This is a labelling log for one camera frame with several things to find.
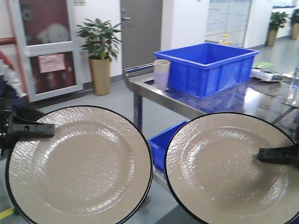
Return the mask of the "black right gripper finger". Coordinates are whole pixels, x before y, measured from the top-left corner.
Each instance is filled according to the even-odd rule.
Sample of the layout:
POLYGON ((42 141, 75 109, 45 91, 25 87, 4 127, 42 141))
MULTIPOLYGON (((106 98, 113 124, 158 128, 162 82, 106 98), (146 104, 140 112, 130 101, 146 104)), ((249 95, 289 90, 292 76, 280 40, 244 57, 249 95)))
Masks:
POLYGON ((287 147, 260 148, 257 158, 264 163, 298 165, 299 144, 296 143, 287 147))

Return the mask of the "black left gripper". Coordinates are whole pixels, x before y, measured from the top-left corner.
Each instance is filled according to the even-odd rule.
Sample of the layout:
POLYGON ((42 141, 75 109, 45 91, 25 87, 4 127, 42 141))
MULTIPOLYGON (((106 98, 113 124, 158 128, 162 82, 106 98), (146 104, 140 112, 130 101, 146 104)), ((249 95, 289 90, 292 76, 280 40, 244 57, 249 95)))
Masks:
POLYGON ((55 135, 54 124, 40 123, 13 116, 12 100, 0 99, 0 155, 4 157, 14 147, 13 136, 25 138, 52 138, 55 135))

